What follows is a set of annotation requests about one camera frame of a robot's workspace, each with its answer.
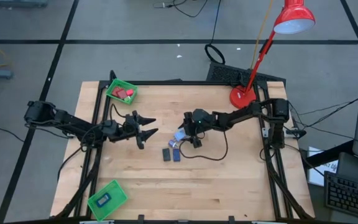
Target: red object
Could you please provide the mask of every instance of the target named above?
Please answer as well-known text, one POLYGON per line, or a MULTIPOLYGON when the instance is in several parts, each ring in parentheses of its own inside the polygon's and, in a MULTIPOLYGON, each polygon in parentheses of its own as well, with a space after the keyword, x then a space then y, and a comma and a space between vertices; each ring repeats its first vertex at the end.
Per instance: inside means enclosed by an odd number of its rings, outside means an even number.
POLYGON ((242 86, 237 86, 233 88, 230 92, 230 102, 236 108, 244 108, 252 101, 256 100, 256 95, 253 90, 245 94, 245 88, 242 86))
POLYGON ((111 94, 112 94, 113 96, 118 97, 117 92, 118 92, 118 91, 121 91, 121 90, 123 90, 123 88, 121 88, 121 87, 115 87, 115 88, 112 90, 111 94))
MULTIPOLYGON (((262 52, 259 54, 258 60, 255 63, 255 67, 252 69, 251 76, 247 84, 247 88, 244 91, 244 96, 245 96, 244 98, 248 99, 247 101, 249 103, 251 102, 251 99, 253 99, 255 96, 254 91, 250 90, 251 86, 254 83, 259 65, 264 59, 267 50, 270 48, 272 44, 275 33, 296 34, 312 28, 315 23, 316 20, 314 19, 313 13, 303 5, 303 0, 285 0, 284 8, 274 23, 273 31, 270 34, 268 41, 265 44, 265 47, 263 48, 262 52)), ((238 98, 238 96, 236 96, 237 94, 234 94, 233 91, 234 90, 232 90, 232 93, 230 94, 230 101, 232 103, 233 102, 237 103, 238 100, 236 99, 236 97, 238 98)), ((239 103, 237 103, 238 106, 236 106, 235 104, 233 105, 237 108, 243 107, 242 104, 239 103)))
POLYGON ((315 23, 313 13, 303 5, 303 0, 285 0, 273 29, 278 34, 296 34, 312 28, 315 23))
POLYGON ((126 91, 125 91, 125 89, 121 89, 121 90, 119 90, 118 92, 117 92, 117 95, 118 95, 118 97, 120 98, 120 99, 125 99, 128 95, 127 95, 127 93, 126 93, 126 91))
POLYGON ((128 96, 132 96, 134 94, 134 90, 127 90, 126 93, 128 96))

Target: green plastic basket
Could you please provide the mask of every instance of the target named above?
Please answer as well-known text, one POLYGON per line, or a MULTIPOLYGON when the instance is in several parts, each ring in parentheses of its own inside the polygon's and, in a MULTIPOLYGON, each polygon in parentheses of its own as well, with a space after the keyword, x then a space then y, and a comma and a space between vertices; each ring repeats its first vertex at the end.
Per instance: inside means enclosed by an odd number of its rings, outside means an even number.
POLYGON ((124 204, 127 199, 127 195, 121 189, 118 182, 116 180, 112 180, 103 189, 88 199, 88 206, 92 210, 93 215, 96 217, 97 221, 100 222, 112 214, 113 211, 117 210, 117 208, 124 204), (104 198, 106 194, 110 196, 109 200, 104 198))
POLYGON ((121 102, 123 102, 123 103, 126 103, 126 104, 130 105, 130 104, 132 103, 132 101, 134 100, 136 94, 137 94, 137 86, 132 85, 132 84, 130 84, 130 83, 128 83, 128 82, 124 82, 124 81, 119 80, 118 78, 116 78, 116 79, 114 79, 114 81, 112 81, 112 83, 110 84, 109 88, 107 89, 106 94, 107 94, 108 96, 110 96, 111 98, 114 98, 114 99, 116 99, 116 100, 118 100, 118 101, 121 101, 121 102), (125 89, 125 90, 133 90, 133 91, 134 91, 134 94, 131 96, 131 99, 130 99, 128 102, 126 102, 126 101, 124 101, 124 100, 122 100, 122 99, 120 99, 120 98, 118 98, 118 97, 115 97, 115 96, 113 96, 113 95, 111 94, 111 92, 113 91, 113 89, 114 89, 115 87, 121 87, 121 88, 123 88, 123 89, 125 89))

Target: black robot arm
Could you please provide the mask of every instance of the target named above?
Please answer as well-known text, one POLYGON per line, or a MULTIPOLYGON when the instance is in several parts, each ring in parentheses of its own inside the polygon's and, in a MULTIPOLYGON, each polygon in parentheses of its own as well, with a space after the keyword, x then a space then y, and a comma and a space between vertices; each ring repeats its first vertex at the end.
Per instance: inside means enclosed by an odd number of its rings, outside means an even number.
POLYGON ((290 119, 288 101, 284 99, 269 99, 263 102, 254 101, 250 103, 249 106, 233 111, 232 113, 213 111, 212 114, 209 114, 205 110, 195 109, 194 112, 185 113, 185 119, 180 127, 184 128, 186 135, 189 136, 194 147, 201 147, 201 140, 197 137, 197 134, 211 129, 227 131, 241 121, 258 116, 271 125, 268 134, 269 143, 275 148, 283 148, 283 127, 284 123, 290 119), (272 109, 272 116, 267 116, 262 112, 262 109, 268 105, 270 105, 272 109))
POLYGON ((67 111, 56 109, 52 103, 44 101, 30 101, 29 108, 25 113, 26 126, 54 127, 63 131, 64 134, 72 134, 81 143, 93 146, 101 144, 107 138, 116 142, 129 138, 136 138, 139 149, 144 149, 145 142, 158 128, 141 131, 140 125, 150 124, 154 118, 143 118, 137 111, 125 115, 125 122, 121 125, 115 120, 103 121, 100 124, 91 124, 80 118, 67 113, 67 111))

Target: wooden table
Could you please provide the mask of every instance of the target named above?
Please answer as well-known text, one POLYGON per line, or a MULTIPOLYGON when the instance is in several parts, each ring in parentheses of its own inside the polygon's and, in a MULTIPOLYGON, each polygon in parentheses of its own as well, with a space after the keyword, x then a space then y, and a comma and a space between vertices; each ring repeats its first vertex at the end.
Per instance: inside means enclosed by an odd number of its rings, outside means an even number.
MULTIPOLYGON (((75 116, 91 121, 97 87, 98 82, 83 82, 75 116)), ((104 143, 96 191, 116 179, 129 197, 108 219, 136 220, 143 214, 147 220, 227 220, 230 215, 236 220, 274 220, 268 173, 259 158, 263 146, 257 118, 238 123, 226 132, 229 152, 222 161, 162 159, 162 149, 183 121, 184 112, 195 108, 208 112, 236 110, 229 102, 230 90, 229 86, 139 86, 139 94, 130 106, 116 103, 121 114, 137 110, 143 117, 156 118, 143 129, 159 131, 145 143, 144 150, 137 148, 135 139, 104 143)), ((282 82, 268 83, 268 92, 271 98, 287 97, 282 82)), ((113 119, 123 122, 115 113, 113 119)), ((286 126, 293 126, 291 119, 286 126)), ((184 143, 182 150, 189 156, 218 158, 224 154, 223 133, 208 131, 202 142, 203 147, 198 149, 184 143)), ((285 142, 298 147, 294 139, 285 142)), ((69 140, 65 157, 78 146, 78 140, 69 140)), ((62 170, 51 215, 57 214, 76 192, 84 156, 78 154, 62 170)), ((282 160, 289 191, 314 216, 300 153, 286 147, 282 149, 282 160)), ((283 197, 277 189, 280 209, 285 214, 283 197)), ((84 194, 82 215, 88 192, 84 194)))

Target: black keyboard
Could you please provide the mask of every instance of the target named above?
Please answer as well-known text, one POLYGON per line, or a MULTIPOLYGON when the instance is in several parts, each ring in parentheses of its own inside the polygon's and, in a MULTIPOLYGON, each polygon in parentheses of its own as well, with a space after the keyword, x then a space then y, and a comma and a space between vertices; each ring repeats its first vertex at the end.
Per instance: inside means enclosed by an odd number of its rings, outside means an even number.
MULTIPOLYGON (((243 85, 247 85, 250 78, 250 74, 250 69, 244 70, 241 68, 211 62, 211 64, 209 65, 209 71, 206 80, 225 81, 233 83, 240 81, 243 85)), ((284 82, 284 85, 286 81, 284 78, 274 77, 259 72, 257 73, 255 80, 284 82)))
POLYGON ((324 176, 325 205, 358 217, 358 180, 327 171, 324 176))

